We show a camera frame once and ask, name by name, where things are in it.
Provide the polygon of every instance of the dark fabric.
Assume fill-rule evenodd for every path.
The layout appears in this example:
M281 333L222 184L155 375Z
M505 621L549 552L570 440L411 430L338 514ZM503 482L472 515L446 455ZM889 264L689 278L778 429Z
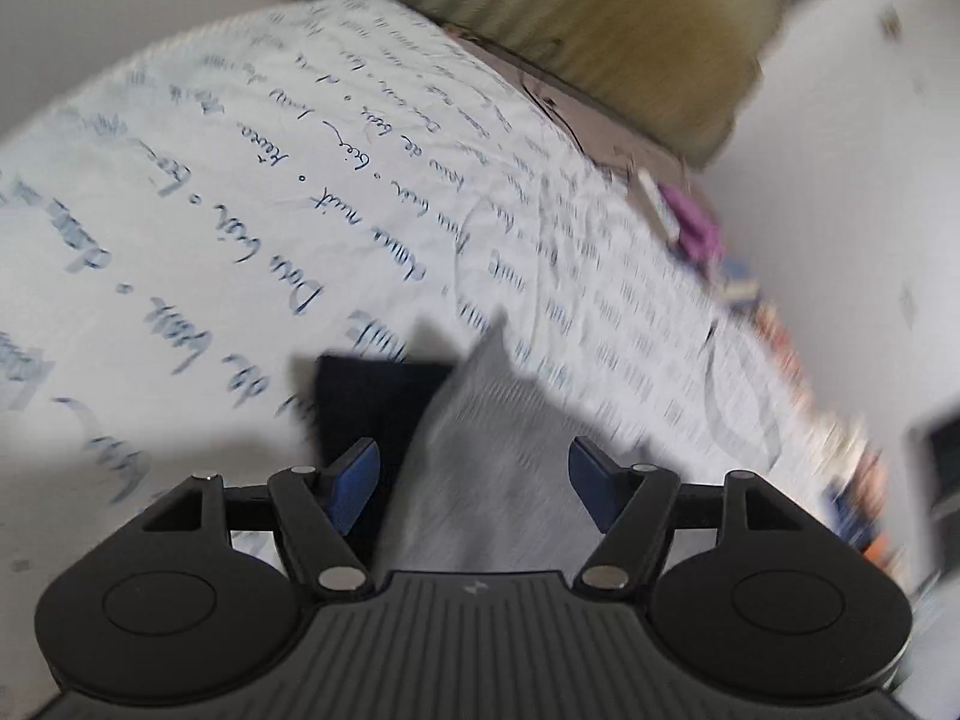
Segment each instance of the dark fabric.
M392 362L323 355L314 386L320 453L332 463L357 439L380 451L380 483L347 534L360 562L373 563L387 502L424 410L453 371L441 362Z

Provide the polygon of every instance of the purple object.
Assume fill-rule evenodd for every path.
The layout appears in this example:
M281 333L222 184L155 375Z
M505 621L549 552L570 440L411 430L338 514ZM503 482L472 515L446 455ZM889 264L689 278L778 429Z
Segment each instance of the purple object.
M720 227L686 194L668 184L659 185L666 204L680 225L680 248L698 265L723 259Z

